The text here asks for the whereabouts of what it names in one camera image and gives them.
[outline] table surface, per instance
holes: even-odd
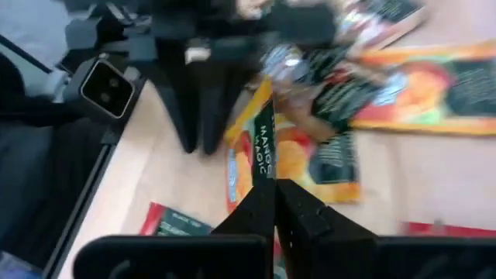
[[[430,19],[395,46],[476,43],[496,37],[494,0],[425,0]],[[334,205],[377,234],[400,221],[496,229],[496,140],[356,131],[363,187],[358,205]],[[137,234],[151,202],[211,226],[227,215],[225,147],[185,154],[167,110],[147,83],[108,165],[59,278],[72,278],[77,251],[112,234]]]

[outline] orange snack package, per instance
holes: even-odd
[[[353,127],[496,135],[496,41],[370,51],[361,60],[399,74]]]

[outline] camera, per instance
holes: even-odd
[[[114,119],[124,115],[134,85],[107,60],[97,60],[81,86],[81,96]]]
[[[102,57],[85,61],[67,85],[64,102],[99,122],[122,119],[137,93],[134,83],[119,68],[125,69]]]

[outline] mango snack package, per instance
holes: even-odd
[[[253,186],[275,179],[274,134],[271,82],[266,79],[224,135],[229,147],[226,156],[229,213]]]
[[[275,119],[277,179],[292,179],[325,203],[358,202],[352,133],[318,143],[282,114]]]
[[[257,171],[253,162],[263,159],[256,149],[256,138],[267,138],[269,129],[255,125],[266,119],[267,126],[275,125],[277,179],[292,179],[325,203],[357,202],[360,199],[357,166],[350,132],[339,134],[323,143],[315,141],[282,113],[274,111],[270,82],[265,81],[255,92],[236,123],[226,132],[227,151],[227,205],[229,212],[246,197],[256,184]]]

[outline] dark fabric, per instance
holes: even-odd
[[[100,152],[105,127],[24,95],[0,54],[0,250],[44,268]]]
[[[19,69],[0,53],[0,121],[56,126],[80,117],[64,104],[54,104],[43,97],[27,97]]]
[[[16,174],[4,174],[10,176],[11,182],[4,185],[0,182],[0,189],[7,189],[12,197],[0,205],[0,211],[17,208],[19,212],[11,217],[11,227],[4,238],[5,250],[41,268],[57,244],[93,168],[104,129],[88,119],[80,119],[51,132],[48,150],[40,146],[47,139],[38,135],[30,139],[31,142],[38,141],[38,146],[33,147],[31,154],[26,154],[26,158],[39,157],[39,162],[46,162],[45,167],[25,160],[17,165],[20,170]],[[23,173],[27,173],[32,180],[35,177],[42,180],[25,183],[21,179]],[[16,191],[19,188],[23,189],[24,195]]]

